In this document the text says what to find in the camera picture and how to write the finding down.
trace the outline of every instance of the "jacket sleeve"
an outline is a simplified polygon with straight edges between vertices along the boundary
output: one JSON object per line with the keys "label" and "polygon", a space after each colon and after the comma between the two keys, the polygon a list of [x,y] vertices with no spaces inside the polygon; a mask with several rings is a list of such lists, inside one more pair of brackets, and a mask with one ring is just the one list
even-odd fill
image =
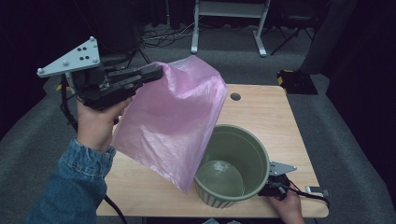
{"label": "jacket sleeve", "polygon": [[96,208],[106,196],[105,176],[116,154],[91,150],[74,138],[26,223],[95,223]]}

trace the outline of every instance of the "plastic bag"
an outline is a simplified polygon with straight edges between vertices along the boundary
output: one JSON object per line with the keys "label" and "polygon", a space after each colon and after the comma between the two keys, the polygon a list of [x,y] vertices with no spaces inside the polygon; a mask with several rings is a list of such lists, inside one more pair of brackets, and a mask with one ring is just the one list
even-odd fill
{"label": "plastic bag", "polygon": [[227,88],[219,72],[196,56],[156,64],[163,66],[163,78],[138,89],[112,144],[187,194]]}

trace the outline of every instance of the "table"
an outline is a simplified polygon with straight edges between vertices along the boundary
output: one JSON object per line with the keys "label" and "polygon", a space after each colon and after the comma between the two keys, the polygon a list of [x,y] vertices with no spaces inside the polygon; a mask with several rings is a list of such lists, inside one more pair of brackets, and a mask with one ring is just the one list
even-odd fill
{"label": "table", "polygon": [[267,56],[264,45],[262,44],[262,27],[267,17],[268,8],[271,0],[265,0],[265,4],[245,4],[230,2],[207,2],[195,0],[194,9],[194,31],[192,34],[191,53],[198,51],[199,36],[199,16],[222,16],[222,17],[244,17],[260,18],[259,29],[253,31],[257,48],[262,57]]}
{"label": "table", "polygon": [[[288,173],[301,190],[318,186],[318,180],[292,115],[288,99],[278,86],[228,84],[228,97],[218,124],[233,124],[256,135],[271,161],[297,166]],[[241,99],[234,101],[231,93]],[[204,204],[192,184],[188,195],[146,166],[117,153],[106,178],[107,195],[125,216],[134,217],[278,217],[264,197],[255,196],[229,208],[217,209]],[[304,217],[326,217],[322,201],[302,198]],[[97,209],[99,216],[116,216],[106,202]]]}

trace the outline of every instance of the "hand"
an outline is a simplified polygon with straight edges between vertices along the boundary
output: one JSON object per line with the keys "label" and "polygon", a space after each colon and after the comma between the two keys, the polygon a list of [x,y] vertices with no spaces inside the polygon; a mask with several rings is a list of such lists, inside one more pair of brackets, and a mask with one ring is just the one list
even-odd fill
{"label": "hand", "polygon": [[267,197],[267,199],[286,224],[305,223],[301,208],[300,196],[295,192],[288,190],[287,197],[283,201],[279,201],[275,197]]}
{"label": "hand", "polygon": [[77,101],[77,140],[85,147],[106,152],[113,135],[114,119],[123,114],[132,98],[119,102],[105,110],[98,111]]}

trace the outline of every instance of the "table hole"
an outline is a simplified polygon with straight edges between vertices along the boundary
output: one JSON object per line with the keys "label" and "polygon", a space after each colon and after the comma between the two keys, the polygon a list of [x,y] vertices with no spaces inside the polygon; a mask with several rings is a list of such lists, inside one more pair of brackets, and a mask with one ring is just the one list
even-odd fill
{"label": "table hole", "polygon": [[239,93],[231,93],[231,99],[235,100],[235,101],[239,101],[241,99],[241,95]]}

